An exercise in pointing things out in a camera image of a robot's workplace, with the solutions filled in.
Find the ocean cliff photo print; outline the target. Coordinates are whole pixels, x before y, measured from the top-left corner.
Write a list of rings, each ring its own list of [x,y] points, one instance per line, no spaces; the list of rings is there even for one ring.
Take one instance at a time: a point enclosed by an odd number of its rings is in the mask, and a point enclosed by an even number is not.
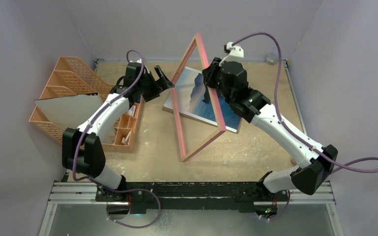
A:
[[[180,112],[216,121],[212,103],[205,103],[208,92],[203,84],[201,71],[185,67],[175,84]],[[222,96],[218,96],[226,127],[237,128],[241,118],[236,115]]]

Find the pink wooden photo frame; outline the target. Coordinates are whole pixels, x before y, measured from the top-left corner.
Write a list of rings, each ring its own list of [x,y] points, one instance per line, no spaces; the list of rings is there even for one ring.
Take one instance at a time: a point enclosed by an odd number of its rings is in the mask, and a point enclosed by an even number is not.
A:
[[[197,32],[195,33],[193,39],[191,40],[185,54],[183,55],[181,59],[181,62],[178,68],[176,69],[172,77],[173,83],[176,83],[178,81],[186,63],[188,62],[189,57],[191,56],[195,48],[198,49],[202,68],[207,68],[210,65],[207,58],[207,53],[205,50],[201,33]],[[187,152],[183,127],[182,127],[181,117],[180,117],[180,108],[179,108],[177,91],[175,88],[171,89],[172,108],[173,108],[174,120],[175,120],[175,125],[176,125],[178,147],[179,147],[181,162],[186,162],[190,160],[192,157],[198,154],[201,150],[203,150],[206,146],[208,146],[210,143],[212,143],[214,140],[216,140],[219,136],[221,136],[226,131],[226,125],[224,122],[224,117],[223,117],[221,106],[219,103],[217,91],[214,88],[207,88],[207,91],[209,93],[210,101],[212,103],[212,108],[213,108],[214,115],[217,121],[217,130],[214,131],[211,135],[209,135],[200,144],[198,144],[196,146],[196,149]]]

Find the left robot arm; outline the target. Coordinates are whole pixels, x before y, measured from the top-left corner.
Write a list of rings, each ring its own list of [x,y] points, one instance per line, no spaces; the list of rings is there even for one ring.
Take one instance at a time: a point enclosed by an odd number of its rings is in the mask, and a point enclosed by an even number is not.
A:
[[[154,67],[158,79],[141,61],[129,62],[102,105],[77,128],[67,128],[62,136],[62,165],[97,184],[102,194],[114,201],[123,200],[133,192],[126,186],[125,176],[113,171],[106,163],[102,141],[114,123],[142,99],[151,101],[174,87],[159,65]]]

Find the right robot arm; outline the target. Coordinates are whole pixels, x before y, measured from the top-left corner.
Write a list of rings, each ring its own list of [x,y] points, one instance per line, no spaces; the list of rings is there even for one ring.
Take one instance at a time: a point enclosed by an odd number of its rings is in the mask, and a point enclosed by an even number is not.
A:
[[[314,194],[332,173],[338,150],[314,141],[277,116],[270,99],[249,86],[247,71],[239,62],[214,58],[202,75],[205,86],[216,89],[236,115],[266,132],[296,161],[293,168],[267,172],[257,183],[258,197],[268,200],[287,189]]]

